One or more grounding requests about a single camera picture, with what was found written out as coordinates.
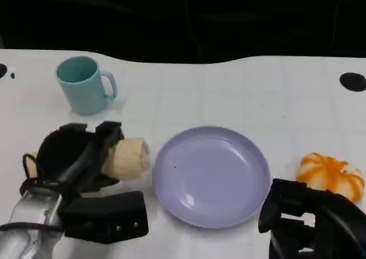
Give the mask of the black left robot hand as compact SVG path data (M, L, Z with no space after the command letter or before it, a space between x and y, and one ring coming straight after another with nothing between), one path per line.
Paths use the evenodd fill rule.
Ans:
M124 139L121 123L104 121L95 131L69 123L50 133L36 157L37 174L79 193L97 192L118 180L102 174L109 149Z

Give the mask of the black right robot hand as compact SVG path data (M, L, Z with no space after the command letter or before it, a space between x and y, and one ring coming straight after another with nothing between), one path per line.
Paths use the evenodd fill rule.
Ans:
M341 194L274 179L258 219L269 258L365 258L365 213Z

